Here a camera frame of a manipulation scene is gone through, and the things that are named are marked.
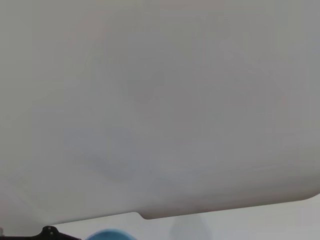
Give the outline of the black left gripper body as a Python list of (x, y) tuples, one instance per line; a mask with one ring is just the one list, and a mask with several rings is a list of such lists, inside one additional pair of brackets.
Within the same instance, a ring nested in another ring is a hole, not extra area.
[(0, 229), (0, 240), (79, 240), (79, 238), (59, 232), (54, 226), (45, 226), (34, 236), (4, 236)]

